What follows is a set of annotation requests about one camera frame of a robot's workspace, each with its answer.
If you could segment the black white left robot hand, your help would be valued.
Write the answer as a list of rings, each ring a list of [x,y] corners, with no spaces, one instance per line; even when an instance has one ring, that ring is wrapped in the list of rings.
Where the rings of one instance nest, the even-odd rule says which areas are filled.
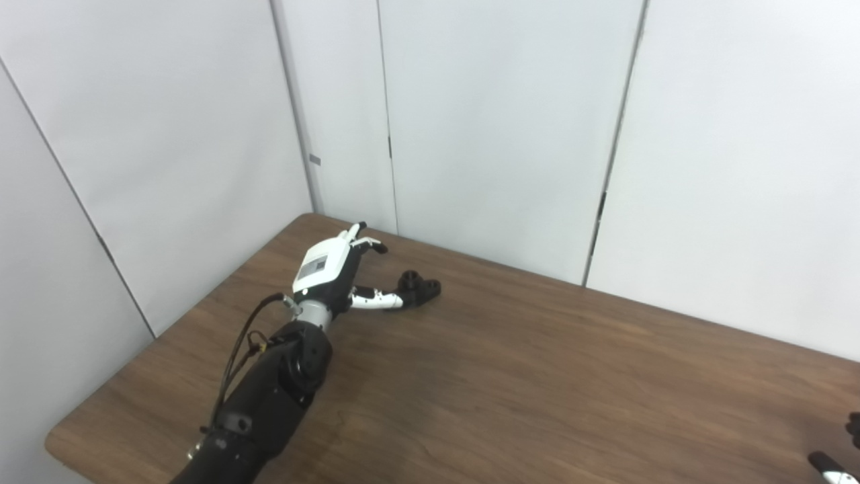
[[[377,288],[357,288],[355,279],[363,254],[372,250],[388,252],[380,240],[359,236],[366,223],[355,223],[334,238],[322,240],[306,253],[292,283],[298,305],[316,301],[335,318],[354,304],[358,309],[404,309],[406,301],[393,292]]]

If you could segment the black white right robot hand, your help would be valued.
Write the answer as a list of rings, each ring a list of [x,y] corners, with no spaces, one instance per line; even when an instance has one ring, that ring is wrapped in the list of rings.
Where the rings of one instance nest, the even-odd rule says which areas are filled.
[[[853,446],[859,450],[859,411],[849,414],[845,431],[851,436]],[[826,483],[858,483],[858,477],[848,472],[829,454],[814,451],[808,454],[807,460]]]

